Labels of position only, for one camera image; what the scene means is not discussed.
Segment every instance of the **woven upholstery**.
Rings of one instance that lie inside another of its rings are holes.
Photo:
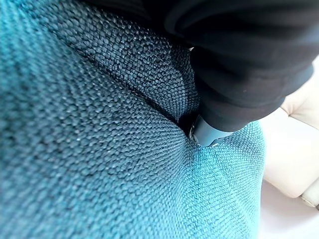
[[[256,236],[259,125],[188,140],[187,49],[80,1],[1,0],[0,26],[3,238]]]

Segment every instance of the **black sleeve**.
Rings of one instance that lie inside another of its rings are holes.
[[[237,131],[306,82],[319,53],[317,0],[144,0],[167,32],[192,44],[200,114]]]

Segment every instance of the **fabric texture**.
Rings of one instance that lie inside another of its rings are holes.
[[[189,51],[71,0],[1,0],[1,223],[6,239],[257,236],[257,122],[217,147]]]

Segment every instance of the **black fabric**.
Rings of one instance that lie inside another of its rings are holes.
[[[201,114],[219,130],[239,130],[273,112],[313,72],[317,0],[134,1],[143,1],[155,26],[195,46],[191,65],[207,109]],[[128,2],[116,8],[139,14],[124,7]]]

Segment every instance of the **white leather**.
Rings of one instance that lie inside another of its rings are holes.
[[[301,198],[310,207],[319,206],[319,178],[306,189]]]
[[[266,140],[264,179],[288,197],[319,178],[319,59],[313,77],[260,120]]]

